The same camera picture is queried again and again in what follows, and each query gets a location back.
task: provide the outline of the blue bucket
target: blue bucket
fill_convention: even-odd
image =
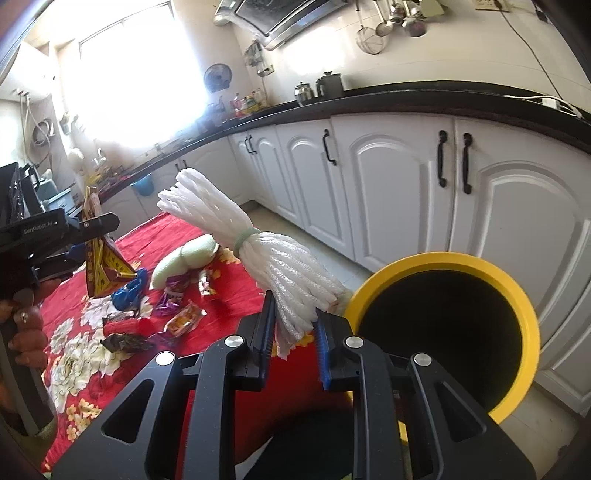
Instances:
[[[133,189],[142,197],[149,197],[154,193],[154,182],[152,181],[152,174],[148,173],[144,178],[132,183]]]

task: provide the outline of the white foam net bundle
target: white foam net bundle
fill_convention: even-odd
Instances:
[[[159,194],[158,207],[213,235],[218,244],[233,249],[236,240],[252,229],[248,215],[193,168],[182,170],[177,183]],[[346,289],[309,249],[293,238],[271,232],[248,236],[238,253],[259,288],[272,290],[281,319],[275,341],[285,358],[313,326],[316,308],[328,310]]]

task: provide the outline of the floor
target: floor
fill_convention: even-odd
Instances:
[[[369,270],[264,207],[249,211],[248,215],[260,230],[289,235],[310,248],[326,269],[353,291],[371,275]],[[562,408],[557,401],[549,399],[536,385],[501,424],[501,428],[534,465],[538,479],[552,467],[558,458],[558,450],[570,443],[578,426],[578,417]]]

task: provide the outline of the yellow snack package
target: yellow snack package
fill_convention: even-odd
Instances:
[[[95,187],[86,189],[83,218],[103,213]],[[133,267],[125,261],[110,236],[86,242],[86,288],[89,298],[106,297],[136,277]]]

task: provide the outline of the human hand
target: human hand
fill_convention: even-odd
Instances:
[[[47,280],[41,283],[40,288],[35,292],[34,304],[38,305],[46,297],[51,295],[59,286],[61,280]],[[27,321],[21,318],[26,314]],[[43,333],[43,318],[39,307],[25,307],[13,300],[0,300],[0,323],[6,322],[14,315],[18,333],[12,338],[9,347],[20,352],[15,362],[31,368],[43,371],[47,368],[47,355],[43,351],[48,344],[47,336]],[[0,377],[0,407],[8,412],[15,412],[12,398],[2,378]]]

